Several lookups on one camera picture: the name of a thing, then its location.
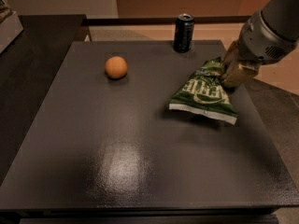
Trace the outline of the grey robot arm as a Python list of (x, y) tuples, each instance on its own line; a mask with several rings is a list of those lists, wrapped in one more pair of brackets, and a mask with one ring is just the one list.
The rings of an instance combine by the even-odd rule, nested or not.
[(237, 89), (262, 65), (278, 63), (298, 46), (299, 0), (270, 0), (243, 25), (222, 60), (221, 84)]

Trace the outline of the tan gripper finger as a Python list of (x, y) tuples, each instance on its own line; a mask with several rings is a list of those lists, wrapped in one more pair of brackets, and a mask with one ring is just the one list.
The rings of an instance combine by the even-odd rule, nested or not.
[(234, 41), (226, 50), (226, 53), (221, 61), (224, 68), (224, 75), (229, 75), (238, 64), (238, 43)]
[(233, 61), (224, 65), (225, 73), (221, 85), (227, 89), (236, 89), (259, 74), (259, 63), (250, 61)]

